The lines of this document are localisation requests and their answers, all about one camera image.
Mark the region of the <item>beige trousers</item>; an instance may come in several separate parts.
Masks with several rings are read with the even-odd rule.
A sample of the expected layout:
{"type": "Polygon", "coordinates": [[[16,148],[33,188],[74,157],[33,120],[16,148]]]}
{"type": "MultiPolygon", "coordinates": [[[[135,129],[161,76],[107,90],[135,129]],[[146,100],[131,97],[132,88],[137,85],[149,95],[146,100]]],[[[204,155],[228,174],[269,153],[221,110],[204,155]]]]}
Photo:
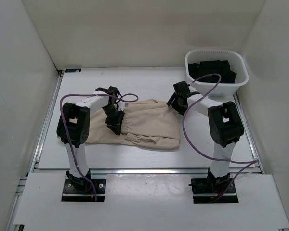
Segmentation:
{"type": "Polygon", "coordinates": [[[149,99],[129,103],[124,109],[121,134],[107,128],[102,109],[90,118],[86,144],[120,144],[152,150],[175,150],[180,146],[178,113],[165,101],[149,99]]]}

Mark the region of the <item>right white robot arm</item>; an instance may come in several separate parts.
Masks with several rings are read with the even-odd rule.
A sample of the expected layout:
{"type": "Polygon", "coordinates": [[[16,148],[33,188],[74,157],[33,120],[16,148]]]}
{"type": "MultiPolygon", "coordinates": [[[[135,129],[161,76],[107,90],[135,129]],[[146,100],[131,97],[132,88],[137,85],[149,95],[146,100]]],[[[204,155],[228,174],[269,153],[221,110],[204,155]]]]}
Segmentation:
{"type": "Polygon", "coordinates": [[[229,165],[234,147],[244,134],[244,127],[234,102],[218,102],[192,92],[185,81],[173,85],[174,93],[167,102],[169,107],[183,116],[183,133],[189,144],[185,120],[187,113],[195,109],[209,120],[209,130],[214,141],[213,156],[208,157],[211,165],[204,186],[211,192],[218,192],[230,182],[229,165]]]}

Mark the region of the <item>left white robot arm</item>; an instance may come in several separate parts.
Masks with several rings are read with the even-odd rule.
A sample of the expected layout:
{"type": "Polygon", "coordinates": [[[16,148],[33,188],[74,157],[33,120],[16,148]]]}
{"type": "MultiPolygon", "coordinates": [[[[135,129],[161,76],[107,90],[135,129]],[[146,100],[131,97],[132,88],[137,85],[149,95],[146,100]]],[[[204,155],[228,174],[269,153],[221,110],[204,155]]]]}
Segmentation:
{"type": "Polygon", "coordinates": [[[85,100],[78,103],[63,103],[68,97],[76,97],[69,94],[60,100],[60,118],[57,126],[57,136],[65,145],[70,170],[66,176],[81,193],[90,193],[96,196],[96,186],[91,180],[91,172],[86,162],[85,142],[89,137],[90,118],[99,109],[106,115],[106,127],[115,135],[121,134],[121,126],[124,118],[124,102],[116,87],[97,88],[92,95],[86,94],[85,100]]]}

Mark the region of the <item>black clothes in basket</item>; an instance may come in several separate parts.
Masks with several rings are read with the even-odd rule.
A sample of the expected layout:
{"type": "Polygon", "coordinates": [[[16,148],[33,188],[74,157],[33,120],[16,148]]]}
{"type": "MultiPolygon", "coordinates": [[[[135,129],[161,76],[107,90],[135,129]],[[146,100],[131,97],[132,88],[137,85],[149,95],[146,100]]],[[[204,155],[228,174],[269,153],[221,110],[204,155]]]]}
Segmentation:
{"type": "Polygon", "coordinates": [[[188,63],[188,73],[192,79],[198,79],[202,76],[206,76],[199,80],[199,82],[217,83],[221,76],[220,83],[234,84],[237,73],[232,71],[228,60],[213,60],[213,61],[201,61],[199,63],[188,63]]]}

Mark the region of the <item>white plastic basket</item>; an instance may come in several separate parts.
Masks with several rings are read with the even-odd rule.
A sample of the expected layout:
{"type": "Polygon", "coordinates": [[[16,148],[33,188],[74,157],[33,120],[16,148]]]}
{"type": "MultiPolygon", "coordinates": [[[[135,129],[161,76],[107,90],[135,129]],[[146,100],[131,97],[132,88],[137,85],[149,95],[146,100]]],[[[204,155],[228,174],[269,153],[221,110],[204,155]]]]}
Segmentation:
{"type": "Polygon", "coordinates": [[[248,80],[243,58],[234,51],[194,49],[185,56],[186,82],[201,94],[209,91],[217,81],[213,97],[233,95],[248,80]]]}

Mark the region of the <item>aluminium left rail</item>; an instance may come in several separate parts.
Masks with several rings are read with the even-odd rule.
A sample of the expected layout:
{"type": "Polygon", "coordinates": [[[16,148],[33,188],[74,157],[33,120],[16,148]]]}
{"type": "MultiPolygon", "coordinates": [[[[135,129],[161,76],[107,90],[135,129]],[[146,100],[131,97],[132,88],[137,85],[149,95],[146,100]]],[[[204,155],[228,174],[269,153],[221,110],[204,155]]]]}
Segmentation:
{"type": "Polygon", "coordinates": [[[28,170],[26,171],[26,176],[28,176],[29,173],[33,173],[34,172],[35,165],[40,160],[40,155],[41,155],[41,152],[42,152],[42,149],[43,149],[43,146],[44,146],[44,142],[45,142],[45,139],[46,139],[46,135],[47,135],[47,132],[48,132],[49,124],[50,124],[50,121],[51,121],[51,117],[52,117],[52,114],[53,114],[53,110],[54,110],[54,107],[55,107],[56,99],[57,99],[57,96],[58,96],[58,93],[59,93],[59,89],[60,89],[60,86],[61,86],[61,82],[62,82],[62,78],[63,78],[64,72],[65,72],[64,70],[59,70],[58,71],[58,79],[56,81],[56,84],[54,86],[54,89],[53,89],[53,92],[52,92],[52,95],[51,95],[51,99],[50,99],[50,102],[49,102],[49,105],[48,105],[48,108],[47,108],[47,111],[46,111],[46,115],[45,115],[45,118],[44,118],[44,121],[43,121],[43,124],[42,124],[42,128],[41,128],[41,131],[39,133],[38,141],[36,143],[36,146],[35,146],[35,149],[34,149],[34,152],[33,152],[32,160],[31,160],[31,163],[30,163],[30,165],[28,167],[28,170]]]}

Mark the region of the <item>aluminium rail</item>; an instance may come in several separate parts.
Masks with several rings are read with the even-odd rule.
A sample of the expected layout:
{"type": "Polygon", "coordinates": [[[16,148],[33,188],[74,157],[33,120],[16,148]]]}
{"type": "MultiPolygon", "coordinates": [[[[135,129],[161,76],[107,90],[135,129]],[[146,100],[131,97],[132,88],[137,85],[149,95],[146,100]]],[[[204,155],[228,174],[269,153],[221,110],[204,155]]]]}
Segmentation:
{"type": "Polygon", "coordinates": [[[258,160],[258,162],[256,164],[256,167],[259,168],[260,171],[263,173],[263,168],[262,168],[262,165],[261,165],[261,162],[260,162],[260,159],[259,159],[258,151],[257,151],[257,148],[255,146],[255,142],[254,142],[251,130],[249,128],[247,118],[246,118],[246,116],[244,114],[243,107],[241,105],[238,93],[236,92],[233,95],[233,97],[234,97],[234,101],[236,103],[239,115],[241,117],[244,129],[245,129],[245,134],[246,134],[246,138],[247,138],[248,144],[250,146],[251,155],[253,157],[253,160],[258,160]]]}
{"type": "Polygon", "coordinates": [[[52,92],[52,95],[51,95],[51,99],[50,99],[50,102],[49,102],[49,105],[48,105],[48,108],[47,108],[47,111],[46,111],[46,115],[45,115],[45,118],[44,118],[44,121],[43,121],[43,124],[42,124],[42,128],[41,128],[41,131],[39,133],[38,141],[36,143],[36,146],[35,146],[35,149],[34,149],[34,152],[33,152],[32,160],[31,160],[31,163],[30,163],[30,165],[28,167],[28,170],[26,171],[26,176],[28,176],[29,173],[33,173],[34,172],[35,165],[40,160],[40,155],[41,155],[41,152],[42,152],[42,149],[43,149],[43,146],[44,146],[44,142],[45,142],[45,139],[46,139],[46,135],[47,135],[47,132],[48,132],[49,124],[50,124],[50,121],[51,121],[51,117],[52,117],[52,114],[53,114],[53,110],[54,110],[54,107],[55,107],[56,99],[57,99],[57,96],[58,96],[58,93],[59,93],[59,89],[60,89],[60,86],[61,86],[61,82],[62,82],[62,78],[63,78],[64,72],[65,72],[64,70],[59,70],[58,71],[58,79],[56,81],[56,84],[54,86],[54,89],[53,89],[53,92],[52,92]]]}
{"type": "Polygon", "coordinates": [[[91,174],[207,174],[205,168],[91,168],[91,174]]]}

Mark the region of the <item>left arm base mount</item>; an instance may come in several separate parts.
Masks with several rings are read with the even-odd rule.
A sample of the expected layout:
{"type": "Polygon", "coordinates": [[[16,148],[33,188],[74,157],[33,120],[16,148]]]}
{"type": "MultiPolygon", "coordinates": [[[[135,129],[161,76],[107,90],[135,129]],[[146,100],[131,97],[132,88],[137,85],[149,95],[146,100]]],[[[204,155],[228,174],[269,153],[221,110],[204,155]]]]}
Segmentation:
{"type": "Polygon", "coordinates": [[[84,186],[77,185],[68,177],[65,178],[61,201],[62,202],[104,202],[106,191],[106,179],[94,178],[91,179],[95,190],[96,196],[92,197],[94,193],[92,185],[86,180],[84,186]]]}

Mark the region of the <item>aluminium front rail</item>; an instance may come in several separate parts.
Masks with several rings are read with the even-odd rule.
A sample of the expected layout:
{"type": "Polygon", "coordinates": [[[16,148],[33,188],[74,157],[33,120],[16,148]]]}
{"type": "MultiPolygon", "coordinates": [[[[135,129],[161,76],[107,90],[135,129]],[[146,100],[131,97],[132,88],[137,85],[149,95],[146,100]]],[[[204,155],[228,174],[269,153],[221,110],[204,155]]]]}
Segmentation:
{"type": "Polygon", "coordinates": [[[205,168],[91,168],[91,174],[207,174],[205,168]]]}

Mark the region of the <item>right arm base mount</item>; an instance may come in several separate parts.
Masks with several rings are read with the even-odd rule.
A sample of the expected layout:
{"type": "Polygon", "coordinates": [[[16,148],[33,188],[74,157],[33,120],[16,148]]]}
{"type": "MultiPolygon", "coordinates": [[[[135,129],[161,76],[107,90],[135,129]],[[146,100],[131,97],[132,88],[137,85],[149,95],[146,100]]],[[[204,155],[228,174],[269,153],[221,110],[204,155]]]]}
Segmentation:
{"type": "Polygon", "coordinates": [[[239,202],[233,182],[213,188],[206,178],[192,178],[189,186],[192,188],[194,204],[235,204],[239,202]]]}

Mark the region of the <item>aluminium right rail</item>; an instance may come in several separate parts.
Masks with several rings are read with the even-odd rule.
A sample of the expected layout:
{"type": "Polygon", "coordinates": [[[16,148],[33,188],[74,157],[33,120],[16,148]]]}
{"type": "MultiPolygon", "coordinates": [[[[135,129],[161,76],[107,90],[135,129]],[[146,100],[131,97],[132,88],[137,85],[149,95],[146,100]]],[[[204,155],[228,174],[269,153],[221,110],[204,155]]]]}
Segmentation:
{"type": "Polygon", "coordinates": [[[251,155],[253,157],[253,160],[258,160],[258,162],[256,164],[256,167],[259,168],[260,171],[263,173],[263,168],[262,168],[262,165],[261,165],[261,162],[260,162],[260,159],[259,159],[258,151],[257,151],[257,148],[255,146],[255,142],[254,142],[251,130],[249,128],[247,118],[246,118],[246,116],[244,114],[243,107],[241,105],[238,93],[236,92],[233,95],[233,97],[234,97],[234,101],[236,103],[239,115],[241,117],[244,129],[245,129],[245,134],[246,134],[246,138],[247,138],[248,144],[250,146],[251,155]]]}

